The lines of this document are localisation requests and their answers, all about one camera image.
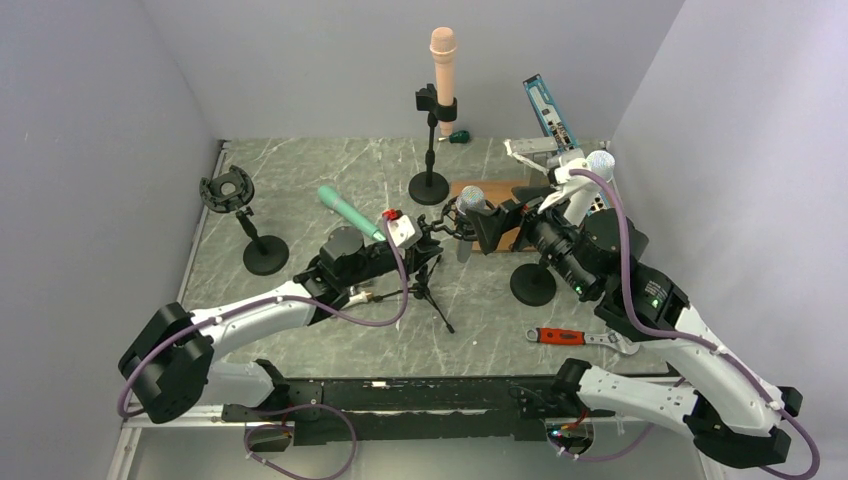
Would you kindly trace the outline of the grey condenser microphone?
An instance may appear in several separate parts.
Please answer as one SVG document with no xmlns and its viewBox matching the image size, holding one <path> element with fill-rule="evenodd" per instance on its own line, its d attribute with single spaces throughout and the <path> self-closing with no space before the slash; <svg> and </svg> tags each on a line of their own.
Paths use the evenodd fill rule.
<svg viewBox="0 0 848 480">
<path fill-rule="evenodd" d="M 471 210 L 483 210 L 487 207 L 484 192 L 481 188 L 468 185 L 462 189 L 456 198 L 456 232 L 461 235 L 459 239 L 456 259 L 460 263 L 466 263 L 472 253 L 472 247 L 476 241 L 476 233 L 473 224 L 468 219 L 467 213 Z"/>
</svg>

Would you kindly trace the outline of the green handled screwdriver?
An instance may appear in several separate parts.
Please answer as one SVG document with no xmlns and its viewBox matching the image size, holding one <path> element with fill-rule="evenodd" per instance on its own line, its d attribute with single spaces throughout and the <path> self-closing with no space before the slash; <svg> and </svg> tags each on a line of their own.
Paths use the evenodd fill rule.
<svg viewBox="0 0 848 480">
<path fill-rule="evenodd" d="M 448 136 L 439 137 L 440 143 L 450 144 L 467 144 L 471 140 L 471 135 L 467 130 L 459 130 L 451 133 Z"/>
</svg>

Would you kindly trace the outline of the metal bracket on post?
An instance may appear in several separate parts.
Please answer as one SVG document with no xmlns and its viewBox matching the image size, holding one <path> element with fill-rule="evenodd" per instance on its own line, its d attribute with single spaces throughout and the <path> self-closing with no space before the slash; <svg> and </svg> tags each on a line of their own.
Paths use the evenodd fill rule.
<svg viewBox="0 0 848 480">
<path fill-rule="evenodd" d="M 539 164 L 533 160 L 537 154 L 556 154 L 559 145 L 553 137 L 531 139 L 506 139 L 503 141 L 506 154 L 518 163 L 546 175 L 549 168 L 547 162 Z"/>
</svg>

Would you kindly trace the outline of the black tripod shock mount stand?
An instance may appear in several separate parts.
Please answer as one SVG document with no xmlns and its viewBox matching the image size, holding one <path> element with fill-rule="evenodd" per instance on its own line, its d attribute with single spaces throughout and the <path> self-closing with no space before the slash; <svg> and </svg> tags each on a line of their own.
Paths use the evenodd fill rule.
<svg viewBox="0 0 848 480">
<path fill-rule="evenodd" d="M 442 207 L 440 211 L 440 216 L 428 222 L 426 220 L 426 216 L 424 214 L 417 217 L 416 220 L 421 227 L 423 236 L 429 235 L 432 239 L 433 233 L 445 233 L 450 238 L 456 239 L 459 241 L 461 235 L 456 232 L 456 197 L 449 199 Z M 437 266 L 441 263 L 443 258 L 443 253 L 437 256 L 434 259 L 431 259 L 427 262 L 418 272 L 410 275 L 409 277 L 405 276 L 404 285 L 407 286 L 408 293 L 418 300 L 426 300 L 439 315 L 447 330 L 451 333 L 455 333 L 455 329 L 453 325 L 448 321 L 447 316 L 444 314 L 443 310 L 440 308 L 438 303 L 436 302 L 430 288 L 430 280 L 435 273 Z"/>
</svg>

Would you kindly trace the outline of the black round base clip stand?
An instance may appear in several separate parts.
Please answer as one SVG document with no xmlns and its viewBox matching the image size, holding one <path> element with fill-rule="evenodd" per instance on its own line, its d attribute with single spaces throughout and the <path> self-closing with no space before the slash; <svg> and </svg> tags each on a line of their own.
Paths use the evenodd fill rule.
<svg viewBox="0 0 848 480">
<path fill-rule="evenodd" d="M 428 148 L 425 152 L 425 170 L 415 174 L 409 181 L 408 193 L 410 198 L 425 206 L 437 205 L 446 200 L 450 191 L 449 182 L 434 171 L 436 143 L 435 130 L 441 121 L 452 122 L 457 118 L 457 100 L 453 99 L 447 106 L 438 101 L 438 90 L 433 83 L 415 93 L 416 110 L 426 112 L 429 127 Z"/>
</svg>

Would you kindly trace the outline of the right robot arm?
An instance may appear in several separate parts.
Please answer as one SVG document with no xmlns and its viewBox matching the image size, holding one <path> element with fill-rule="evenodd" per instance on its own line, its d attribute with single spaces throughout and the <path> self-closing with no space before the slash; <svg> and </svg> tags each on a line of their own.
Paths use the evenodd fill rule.
<svg viewBox="0 0 848 480">
<path fill-rule="evenodd" d="M 706 326 L 686 293 L 640 256 L 648 239 L 617 208 L 573 224 L 540 198 L 496 208 L 467 208 L 483 252 L 515 231 L 519 246 L 541 256 L 615 334 L 661 357 L 684 379 L 660 386 L 568 359 L 551 387 L 557 411 L 605 410 L 634 416 L 681 434 L 710 459 L 736 468 L 774 472 L 786 461 L 802 395 L 748 368 Z"/>
</svg>

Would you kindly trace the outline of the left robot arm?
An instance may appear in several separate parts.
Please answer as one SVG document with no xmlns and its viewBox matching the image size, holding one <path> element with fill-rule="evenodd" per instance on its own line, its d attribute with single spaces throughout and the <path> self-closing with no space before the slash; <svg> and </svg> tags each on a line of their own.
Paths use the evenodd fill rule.
<svg viewBox="0 0 848 480">
<path fill-rule="evenodd" d="M 367 244 L 359 230 L 339 227 L 304 271 L 268 292 L 206 309 L 187 310 L 178 302 L 160 307 L 118 362 L 125 379 L 118 415 L 144 414 L 162 424 L 197 404 L 224 403 L 249 407 L 264 420 L 279 417 L 288 402 L 281 373 L 265 360 L 229 364 L 224 357 L 330 317 L 353 322 L 341 310 L 350 287 L 395 272 L 407 295 L 410 276 L 443 251 L 427 234 Z"/>
</svg>

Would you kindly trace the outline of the white and chrome faucet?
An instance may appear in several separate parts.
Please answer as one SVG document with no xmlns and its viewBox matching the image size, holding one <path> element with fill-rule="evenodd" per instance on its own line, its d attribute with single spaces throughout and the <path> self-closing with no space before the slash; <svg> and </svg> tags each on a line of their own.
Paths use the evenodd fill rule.
<svg viewBox="0 0 848 480">
<path fill-rule="evenodd" d="M 352 286 L 348 289 L 348 300 L 344 306 L 344 309 L 370 303 L 373 301 L 373 299 L 374 294 L 372 292 L 363 290 L 357 286 Z"/>
</svg>

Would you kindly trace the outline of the white microphone silver grille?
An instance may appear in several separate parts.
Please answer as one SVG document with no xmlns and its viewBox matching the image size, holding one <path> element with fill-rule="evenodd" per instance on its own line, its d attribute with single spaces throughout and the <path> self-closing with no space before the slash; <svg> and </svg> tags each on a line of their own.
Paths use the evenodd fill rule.
<svg viewBox="0 0 848 480">
<path fill-rule="evenodd" d="M 615 159 L 606 150 L 595 150 L 587 157 L 590 161 L 590 171 L 609 183 L 613 179 Z M 569 206 L 566 208 L 564 218 L 571 224 L 579 226 L 590 211 L 595 197 L 601 192 L 601 187 L 593 180 L 578 176 L 579 180 L 585 182 L 584 186 L 569 198 Z"/>
</svg>

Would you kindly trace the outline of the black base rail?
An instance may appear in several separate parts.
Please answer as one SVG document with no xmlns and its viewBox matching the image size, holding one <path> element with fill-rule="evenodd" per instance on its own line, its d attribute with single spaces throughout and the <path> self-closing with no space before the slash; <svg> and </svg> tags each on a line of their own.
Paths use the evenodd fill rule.
<svg viewBox="0 0 848 480">
<path fill-rule="evenodd" d="M 507 437 L 544 439 L 542 426 L 570 423 L 576 401 L 551 375 L 287 381 L 287 397 L 260 407 L 224 406 L 226 423 L 284 423 L 297 446 L 360 441 Z"/>
</svg>

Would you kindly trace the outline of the wooden board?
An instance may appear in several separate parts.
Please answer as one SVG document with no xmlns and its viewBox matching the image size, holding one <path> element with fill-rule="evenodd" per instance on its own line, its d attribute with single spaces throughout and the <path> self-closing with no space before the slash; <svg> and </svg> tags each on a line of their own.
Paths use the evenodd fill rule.
<svg viewBox="0 0 848 480">
<path fill-rule="evenodd" d="M 466 186 L 477 186 L 484 194 L 484 198 L 497 206 L 506 200 L 513 199 L 512 189 L 514 187 L 526 187 L 529 185 L 527 180 L 478 180 L 478 181 L 454 181 L 451 184 L 448 198 L 458 196 Z M 510 247 L 514 243 L 518 230 L 506 232 L 501 237 L 495 253 L 508 253 Z"/>
</svg>

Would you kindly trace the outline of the blue network switch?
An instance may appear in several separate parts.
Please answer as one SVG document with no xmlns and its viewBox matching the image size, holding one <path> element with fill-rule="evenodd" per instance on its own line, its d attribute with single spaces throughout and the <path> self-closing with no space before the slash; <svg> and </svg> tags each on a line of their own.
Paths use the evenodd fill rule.
<svg viewBox="0 0 848 480">
<path fill-rule="evenodd" d="M 595 150 L 606 150 L 601 147 L 593 151 L 588 151 L 588 149 L 580 146 L 576 137 L 572 134 L 571 129 L 567 125 L 565 116 L 561 113 L 559 107 L 550 94 L 546 83 L 539 74 L 525 80 L 523 82 L 523 86 L 541 126 L 543 137 L 553 137 L 559 145 L 559 151 L 556 154 L 534 155 L 533 160 L 535 162 L 541 164 L 546 161 L 548 168 L 556 168 L 560 162 L 565 163 L 577 157 L 587 157 Z M 533 181 L 537 185 L 542 183 L 550 185 L 547 176 L 535 170 L 533 170 Z M 562 204 L 566 204 L 567 208 L 569 206 L 569 199 Z M 601 192 L 595 197 L 594 203 L 587 216 L 596 213 L 605 207 L 605 197 L 601 189 Z"/>
</svg>

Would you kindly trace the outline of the red handled adjustable wrench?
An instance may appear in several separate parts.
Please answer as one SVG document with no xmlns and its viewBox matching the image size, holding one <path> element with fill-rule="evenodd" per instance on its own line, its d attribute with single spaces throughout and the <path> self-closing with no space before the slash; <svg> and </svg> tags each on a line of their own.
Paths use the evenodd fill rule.
<svg viewBox="0 0 848 480">
<path fill-rule="evenodd" d="M 587 333 L 579 330 L 531 328 L 525 332 L 525 339 L 532 343 L 560 346 L 603 346 L 624 356 L 635 355 L 640 347 L 617 332 Z"/>
</svg>

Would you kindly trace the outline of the black shock mount desk stand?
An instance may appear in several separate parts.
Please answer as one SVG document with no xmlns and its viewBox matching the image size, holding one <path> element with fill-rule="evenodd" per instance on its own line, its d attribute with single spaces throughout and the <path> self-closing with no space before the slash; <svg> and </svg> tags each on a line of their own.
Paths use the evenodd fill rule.
<svg viewBox="0 0 848 480">
<path fill-rule="evenodd" d="M 217 177 L 202 178 L 199 195 L 210 211 L 235 214 L 242 231 L 250 239 L 242 254 L 243 265 L 249 273 L 269 276 L 286 265 L 290 254 L 288 244 L 275 235 L 260 236 L 250 219 L 254 215 L 250 203 L 255 196 L 255 186 L 244 169 L 231 165 Z"/>
</svg>

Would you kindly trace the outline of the mint green microphone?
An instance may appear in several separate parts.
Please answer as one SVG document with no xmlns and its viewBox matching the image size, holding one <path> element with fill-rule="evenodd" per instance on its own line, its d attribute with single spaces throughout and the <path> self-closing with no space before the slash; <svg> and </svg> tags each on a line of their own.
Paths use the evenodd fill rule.
<svg viewBox="0 0 848 480">
<path fill-rule="evenodd" d="M 317 190 L 322 204 L 344 218 L 366 237 L 375 241 L 385 241 L 386 237 L 379 227 L 366 218 L 357 208 L 348 203 L 333 187 L 322 185 Z"/>
</svg>

